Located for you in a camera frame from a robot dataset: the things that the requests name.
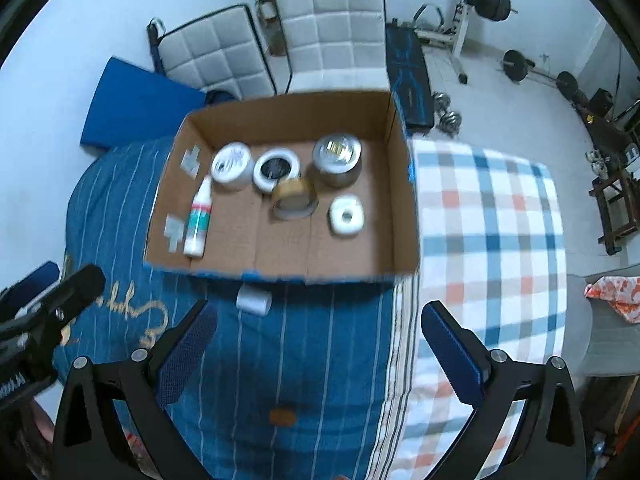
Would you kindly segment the right grey quilted cushion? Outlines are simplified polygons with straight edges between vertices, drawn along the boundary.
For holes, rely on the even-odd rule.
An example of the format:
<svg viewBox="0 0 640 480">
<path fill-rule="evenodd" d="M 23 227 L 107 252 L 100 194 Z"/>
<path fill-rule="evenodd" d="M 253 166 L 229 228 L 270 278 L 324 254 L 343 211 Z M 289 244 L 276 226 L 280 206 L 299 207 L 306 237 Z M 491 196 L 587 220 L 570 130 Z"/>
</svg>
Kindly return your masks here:
<svg viewBox="0 0 640 480">
<path fill-rule="evenodd" d="M 390 90 L 385 0 L 274 0 L 288 92 Z"/>
</svg>

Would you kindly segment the brown round nut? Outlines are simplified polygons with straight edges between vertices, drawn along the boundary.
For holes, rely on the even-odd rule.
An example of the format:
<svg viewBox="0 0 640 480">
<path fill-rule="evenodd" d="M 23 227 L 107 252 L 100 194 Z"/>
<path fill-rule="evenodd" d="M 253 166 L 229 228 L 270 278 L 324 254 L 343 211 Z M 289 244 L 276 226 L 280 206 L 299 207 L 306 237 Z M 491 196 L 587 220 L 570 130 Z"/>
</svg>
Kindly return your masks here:
<svg viewBox="0 0 640 480">
<path fill-rule="evenodd" d="M 292 427 L 296 423 L 296 414 L 289 408 L 277 406 L 269 412 L 269 422 L 275 427 Z"/>
</svg>

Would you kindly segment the white jar printed lid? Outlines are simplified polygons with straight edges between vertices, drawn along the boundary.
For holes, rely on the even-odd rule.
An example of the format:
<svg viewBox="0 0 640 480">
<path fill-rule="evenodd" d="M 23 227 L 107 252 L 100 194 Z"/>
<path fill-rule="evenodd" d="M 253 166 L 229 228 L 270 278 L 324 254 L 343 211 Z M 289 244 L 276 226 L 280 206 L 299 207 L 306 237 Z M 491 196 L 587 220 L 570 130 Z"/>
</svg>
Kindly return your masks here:
<svg viewBox="0 0 640 480">
<path fill-rule="evenodd" d="M 223 146 L 210 165 L 210 174 L 215 183 L 227 190 L 237 191 L 252 182 L 254 159 L 250 148 L 233 142 Z"/>
</svg>

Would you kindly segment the dark wooden chair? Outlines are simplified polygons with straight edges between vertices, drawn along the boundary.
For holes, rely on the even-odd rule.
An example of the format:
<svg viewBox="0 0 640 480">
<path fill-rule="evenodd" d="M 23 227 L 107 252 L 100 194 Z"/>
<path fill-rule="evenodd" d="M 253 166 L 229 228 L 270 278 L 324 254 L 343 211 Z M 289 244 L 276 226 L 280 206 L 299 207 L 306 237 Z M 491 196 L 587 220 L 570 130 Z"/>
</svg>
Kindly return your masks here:
<svg viewBox="0 0 640 480">
<path fill-rule="evenodd" d="M 598 206 L 602 235 L 598 243 L 609 256 L 623 250 L 626 240 L 639 232 L 639 181 L 626 169 L 608 178 L 595 178 L 589 195 Z"/>
</svg>

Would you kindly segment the silver round tin gold emblem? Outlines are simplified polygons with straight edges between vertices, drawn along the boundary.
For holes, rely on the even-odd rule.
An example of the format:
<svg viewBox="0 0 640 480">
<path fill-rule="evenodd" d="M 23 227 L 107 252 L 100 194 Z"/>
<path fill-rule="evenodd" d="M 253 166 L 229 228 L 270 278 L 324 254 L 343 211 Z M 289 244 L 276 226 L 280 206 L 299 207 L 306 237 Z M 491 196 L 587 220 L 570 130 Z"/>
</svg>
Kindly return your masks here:
<svg viewBox="0 0 640 480">
<path fill-rule="evenodd" d="M 361 172 L 362 144 L 348 133 L 333 133 L 314 144 L 312 164 L 319 179 L 331 188 L 347 188 Z"/>
</svg>

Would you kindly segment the white spray bottle teal label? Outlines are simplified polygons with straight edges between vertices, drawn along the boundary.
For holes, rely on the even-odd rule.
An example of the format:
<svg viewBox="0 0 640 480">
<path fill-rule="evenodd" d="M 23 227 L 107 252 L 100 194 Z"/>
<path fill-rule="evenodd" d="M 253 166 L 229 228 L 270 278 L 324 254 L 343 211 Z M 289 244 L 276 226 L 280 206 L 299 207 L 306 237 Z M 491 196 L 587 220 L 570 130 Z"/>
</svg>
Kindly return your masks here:
<svg viewBox="0 0 640 480">
<path fill-rule="evenodd" d="M 212 205 L 212 177 L 208 174 L 193 197 L 186 222 L 183 253 L 190 258 L 202 258 L 204 255 Z"/>
</svg>

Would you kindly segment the plaid checkered blanket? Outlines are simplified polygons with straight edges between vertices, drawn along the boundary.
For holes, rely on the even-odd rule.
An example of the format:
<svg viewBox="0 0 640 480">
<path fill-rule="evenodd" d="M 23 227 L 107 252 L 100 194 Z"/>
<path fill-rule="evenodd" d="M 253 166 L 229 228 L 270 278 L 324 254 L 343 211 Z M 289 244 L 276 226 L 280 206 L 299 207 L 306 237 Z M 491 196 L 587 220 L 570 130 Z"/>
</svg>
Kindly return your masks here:
<svg viewBox="0 0 640 480">
<path fill-rule="evenodd" d="M 424 304 L 441 301 L 519 361 L 556 356 L 565 333 L 565 243 L 548 168 L 452 141 L 415 140 L 411 151 L 419 269 L 394 289 L 370 479 L 426 477 L 470 416 L 422 336 Z"/>
</svg>

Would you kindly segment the chrome dumbbell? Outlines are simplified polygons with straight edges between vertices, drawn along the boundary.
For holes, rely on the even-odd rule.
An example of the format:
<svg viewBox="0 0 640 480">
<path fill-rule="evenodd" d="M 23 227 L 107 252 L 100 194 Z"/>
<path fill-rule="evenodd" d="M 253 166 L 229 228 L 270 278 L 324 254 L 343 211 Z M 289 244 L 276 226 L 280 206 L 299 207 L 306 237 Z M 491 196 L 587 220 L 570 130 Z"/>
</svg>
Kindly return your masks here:
<svg viewBox="0 0 640 480">
<path fill-rule="evenodd" d="M 450 108 L 450 96 L 445 92 L 434 92 L 432 100 L 438 116 L 438 128 L 448 136 L 457 136 L 462 126 L 462 116 Z"/>
</svg>

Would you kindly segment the white cylindrical cap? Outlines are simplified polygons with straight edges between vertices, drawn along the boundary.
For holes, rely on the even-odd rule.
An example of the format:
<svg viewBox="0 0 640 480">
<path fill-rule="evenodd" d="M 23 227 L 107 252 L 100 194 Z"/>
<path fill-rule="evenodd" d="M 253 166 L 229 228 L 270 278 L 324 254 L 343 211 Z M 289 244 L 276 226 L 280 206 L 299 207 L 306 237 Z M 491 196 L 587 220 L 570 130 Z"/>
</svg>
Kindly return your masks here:
<svg viewBox="0 0 640 480">
<path fill-rule="evenodd" d="M 235 299 L 236 307 L 246 313 L 266 316 L 271 308 L 272 295 L 268 290 L 243 284 Z"/>
</svg>

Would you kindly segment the orange patterned cloth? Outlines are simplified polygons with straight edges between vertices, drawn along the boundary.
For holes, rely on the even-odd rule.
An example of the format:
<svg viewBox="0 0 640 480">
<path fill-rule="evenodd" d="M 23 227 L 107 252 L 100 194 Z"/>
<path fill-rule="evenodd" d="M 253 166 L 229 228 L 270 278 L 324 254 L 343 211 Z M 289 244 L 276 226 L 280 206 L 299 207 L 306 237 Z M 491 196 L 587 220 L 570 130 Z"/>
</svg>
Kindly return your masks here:
<svg viewBox="0 0 640 480">
<path fill-rule="evenodd" d="M 588 284 L 584 295 L 605 301 L 629 324 L 640 322 L 640 278 L 638 276 L 604 276 Z"/>
</svg>

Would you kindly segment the left grey quilted cushion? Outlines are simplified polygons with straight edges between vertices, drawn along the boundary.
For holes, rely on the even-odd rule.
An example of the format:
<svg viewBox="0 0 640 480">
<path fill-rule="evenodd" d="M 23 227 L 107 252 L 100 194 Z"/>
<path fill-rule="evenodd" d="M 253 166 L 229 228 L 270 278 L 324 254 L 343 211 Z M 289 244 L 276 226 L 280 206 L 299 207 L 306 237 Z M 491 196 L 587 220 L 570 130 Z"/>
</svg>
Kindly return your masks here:
<svg viewBox="0 0 640 480">
<path fill-rule="evenodd" d="M 227 6 L 170 32 L 158 18 L 146 25 L 154 70 L 201 92 L 239 100 L 270 98 L 277 87 L 250 9 Z"/>
</svg>

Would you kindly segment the white jar black lid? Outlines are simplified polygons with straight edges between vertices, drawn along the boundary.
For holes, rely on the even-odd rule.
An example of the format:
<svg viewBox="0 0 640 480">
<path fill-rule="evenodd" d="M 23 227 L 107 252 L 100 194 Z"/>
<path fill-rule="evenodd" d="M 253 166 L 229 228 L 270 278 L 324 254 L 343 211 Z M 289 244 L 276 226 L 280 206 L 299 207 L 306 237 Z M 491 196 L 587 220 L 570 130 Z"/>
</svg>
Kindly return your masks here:
<svg viewBox="0 0 640 480">
<path fill-rule="evenodd" d="M 260 156 L 253 168 L 253 183 L 258 191 L 270 195 L 281 180 L 300 175 L 298 156 L 288 148 L 272 148 Z"/>
</svg>

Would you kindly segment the barbell on floor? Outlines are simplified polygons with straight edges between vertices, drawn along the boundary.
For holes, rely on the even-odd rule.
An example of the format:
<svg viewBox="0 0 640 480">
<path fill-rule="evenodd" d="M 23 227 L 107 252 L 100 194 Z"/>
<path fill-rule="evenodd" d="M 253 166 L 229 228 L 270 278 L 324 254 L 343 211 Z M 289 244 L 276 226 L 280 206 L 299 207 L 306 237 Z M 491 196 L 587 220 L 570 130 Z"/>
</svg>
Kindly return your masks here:
<svg viewBox="0 0 640 480">
<path fill-rule="evenodd" d="M 562 72 L 552 75 L 550 72 L 537 68 L 533 60 L 526 58 L 526 56 L 518 50 L 506 50 L 501 60 L 501 66 L 503 73 L 506 74 L 510 81 L 516 82 L 517 84 L 523 81 L 529 74 L 533 74 L 552 81 L 562 96 L 569 101 L 574 101 L 578 95 L 578 81 L 570 72 L 562 70 Z"/>
</svg>

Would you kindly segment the white earbud case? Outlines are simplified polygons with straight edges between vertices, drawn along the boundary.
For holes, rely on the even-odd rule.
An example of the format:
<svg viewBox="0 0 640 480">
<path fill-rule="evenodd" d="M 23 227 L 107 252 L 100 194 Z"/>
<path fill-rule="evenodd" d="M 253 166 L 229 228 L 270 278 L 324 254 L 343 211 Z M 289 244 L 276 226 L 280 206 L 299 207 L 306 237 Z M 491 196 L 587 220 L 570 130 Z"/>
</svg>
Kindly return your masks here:
<svg viewBox="0 0 640 480">
<path fill-rule="evenodd" d="M 343 194 L 332 200 L 329 206 L 329 225 L 339 237 L 354 237 L 364 227 L 364 211 L 361 200 L 354 194 Z"/>
</svg>

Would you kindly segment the gold tape roll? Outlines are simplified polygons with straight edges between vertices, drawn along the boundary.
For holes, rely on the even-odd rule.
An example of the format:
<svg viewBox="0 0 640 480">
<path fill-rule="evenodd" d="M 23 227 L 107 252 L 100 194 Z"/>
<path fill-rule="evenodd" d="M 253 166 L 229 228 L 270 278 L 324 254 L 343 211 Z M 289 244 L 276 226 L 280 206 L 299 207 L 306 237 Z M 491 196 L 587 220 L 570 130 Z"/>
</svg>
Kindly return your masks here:
<svg viewBox="0 0 640 480">
<path fill-rule="evenodd" d="M 271 210 L 280 220 L 298 220 L 311 216 L 318 207 L 314 185 L 306 178 L 281 180 L 271 194 Z"/>
</svg>

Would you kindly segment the blue striped bedsheet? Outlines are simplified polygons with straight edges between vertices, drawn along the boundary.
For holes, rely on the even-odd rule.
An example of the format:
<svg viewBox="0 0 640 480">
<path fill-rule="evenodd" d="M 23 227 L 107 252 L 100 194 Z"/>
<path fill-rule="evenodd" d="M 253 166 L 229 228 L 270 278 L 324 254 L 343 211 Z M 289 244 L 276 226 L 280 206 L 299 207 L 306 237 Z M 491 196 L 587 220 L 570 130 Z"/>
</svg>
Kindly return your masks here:
<svg viewBox="0 0 640 480">
<path fill-rule="evenodd" d="M 81 176 L 68 203 L 65 262 L 106 278 L 104 293 L 55 351 L 66 375 L 78 356 L 125 359 L 175 326 L 198 299 L 218 328 L 169 416 L 217 479 L 370 479 L 385 398 L 397 284 L 274 283 L 266 316 L 235 305 L 236 281 L 157 271 L 142 261 L 169 140 L 115 148 Z M 269 412 L 296 414 L 275 427 Z"/>
</svg>

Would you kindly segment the black weight bench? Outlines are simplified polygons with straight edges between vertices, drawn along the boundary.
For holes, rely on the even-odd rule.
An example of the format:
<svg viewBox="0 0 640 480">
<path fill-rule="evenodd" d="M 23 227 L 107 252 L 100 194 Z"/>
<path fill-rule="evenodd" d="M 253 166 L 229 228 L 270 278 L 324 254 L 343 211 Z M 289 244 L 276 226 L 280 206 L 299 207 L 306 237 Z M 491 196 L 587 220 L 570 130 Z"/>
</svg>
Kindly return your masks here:
<svg viewBox="0 0 640 480">
<path fill-rule="evenodd" d="M 430 77 L 418 36 L 412 29 L 387 24 L 386 67 L 390 90 L 396 96 L 409 128 L 431 130 L 434 105 Z"/>
</svg>

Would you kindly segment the grey quilted cushion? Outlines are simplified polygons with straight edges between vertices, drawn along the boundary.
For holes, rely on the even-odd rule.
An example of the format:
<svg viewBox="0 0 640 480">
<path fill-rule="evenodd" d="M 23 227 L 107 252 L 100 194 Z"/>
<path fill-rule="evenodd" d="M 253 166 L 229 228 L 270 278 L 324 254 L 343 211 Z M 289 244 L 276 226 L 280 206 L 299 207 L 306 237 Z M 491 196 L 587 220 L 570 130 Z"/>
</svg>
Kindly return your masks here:
<svg viewBox="0 0 640 480">
<path fill-rule="evenodd" d="M 288 92 L 390 90 L 385 0 L 274 0 Z"/>
<path fill-rule="evenodd" d="M 154 70 L 201 92 L 239 100 L 270 98 L 277 87 L 250 9 L 227 6 L 170 32 L 158 18 L 146 25 Z"/>
</svg>

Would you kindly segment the blue foam mat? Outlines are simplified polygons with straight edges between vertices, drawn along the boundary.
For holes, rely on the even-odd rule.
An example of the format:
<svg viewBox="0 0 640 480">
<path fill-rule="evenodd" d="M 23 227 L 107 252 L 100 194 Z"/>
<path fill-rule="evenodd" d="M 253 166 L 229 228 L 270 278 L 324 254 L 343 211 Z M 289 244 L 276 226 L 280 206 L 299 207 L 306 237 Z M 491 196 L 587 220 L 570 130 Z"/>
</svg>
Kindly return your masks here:
<svg viewBox="0 0 640 480">
<path fill-rule="evenodd" d="M 205 94 L 120 58 L 110 58 L 94 92 L 80 144 L 117 148 L 174 136 Z"/>
</svg>

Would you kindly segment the cardboard box blue printed exterior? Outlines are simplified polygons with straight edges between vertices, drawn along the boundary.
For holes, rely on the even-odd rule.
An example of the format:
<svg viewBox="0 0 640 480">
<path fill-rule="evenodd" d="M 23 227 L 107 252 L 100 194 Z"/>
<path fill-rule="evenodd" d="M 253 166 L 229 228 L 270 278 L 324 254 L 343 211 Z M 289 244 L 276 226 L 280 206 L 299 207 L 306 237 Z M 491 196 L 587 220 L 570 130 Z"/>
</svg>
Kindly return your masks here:
<svg viewBox="0 0 640 480">
<path fill-rule="evenodd" d="M 413 274 L 416 190 L 394 97 L 289 93 L 189 114 L 160 177 L 144 258 L 212 278 Z"/>
</svg>

